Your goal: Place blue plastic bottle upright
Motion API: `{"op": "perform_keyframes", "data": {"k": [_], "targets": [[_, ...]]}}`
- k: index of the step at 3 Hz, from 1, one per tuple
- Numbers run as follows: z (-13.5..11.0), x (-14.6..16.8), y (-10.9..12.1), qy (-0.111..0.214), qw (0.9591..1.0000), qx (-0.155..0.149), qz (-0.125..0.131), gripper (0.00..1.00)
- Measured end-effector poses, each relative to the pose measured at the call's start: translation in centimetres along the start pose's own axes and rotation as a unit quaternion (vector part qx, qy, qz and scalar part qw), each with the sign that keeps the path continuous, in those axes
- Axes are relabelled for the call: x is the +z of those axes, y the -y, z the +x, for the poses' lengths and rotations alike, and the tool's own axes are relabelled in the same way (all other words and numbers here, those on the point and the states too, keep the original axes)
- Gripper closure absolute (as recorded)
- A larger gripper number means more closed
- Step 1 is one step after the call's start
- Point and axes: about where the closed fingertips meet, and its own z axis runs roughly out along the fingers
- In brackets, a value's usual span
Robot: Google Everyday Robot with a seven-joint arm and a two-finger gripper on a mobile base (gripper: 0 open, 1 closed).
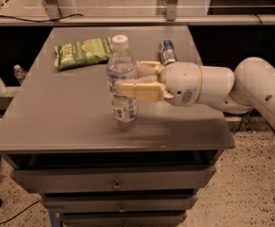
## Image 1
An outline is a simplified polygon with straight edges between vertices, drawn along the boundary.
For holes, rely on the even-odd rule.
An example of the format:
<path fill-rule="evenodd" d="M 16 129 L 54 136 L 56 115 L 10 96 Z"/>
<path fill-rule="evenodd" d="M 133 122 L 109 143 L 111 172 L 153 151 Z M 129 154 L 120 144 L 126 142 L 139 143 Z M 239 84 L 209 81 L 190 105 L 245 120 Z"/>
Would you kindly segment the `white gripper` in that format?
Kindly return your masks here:
<path fill-rule="evenodd" d="M 119 95 L 152 103 L 165 100 L 173 106 L 190 107 L 197 102 L 201 88 L 198 65 L 176 61 L 164 67 L 158 61 L 137 61 L 136 69 L 141 82 L 116 81 L 114 89 Z"/>

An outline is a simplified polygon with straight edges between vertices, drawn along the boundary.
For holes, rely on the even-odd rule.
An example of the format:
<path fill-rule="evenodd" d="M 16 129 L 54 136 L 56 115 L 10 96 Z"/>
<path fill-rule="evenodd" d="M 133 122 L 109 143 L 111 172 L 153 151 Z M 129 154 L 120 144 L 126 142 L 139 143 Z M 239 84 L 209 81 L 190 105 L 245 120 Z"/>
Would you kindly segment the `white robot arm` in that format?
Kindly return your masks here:
<path fill-rule="evenodd" d="M 235 69 L 175 61 L 139 61 L 136 79 L 119 79 L 115 91 L 147 102 L 161 100 L 173 106 L 204 104 L 228 114 L 253 109 L 275 130 L 275 68 L 250 57 Z"/>

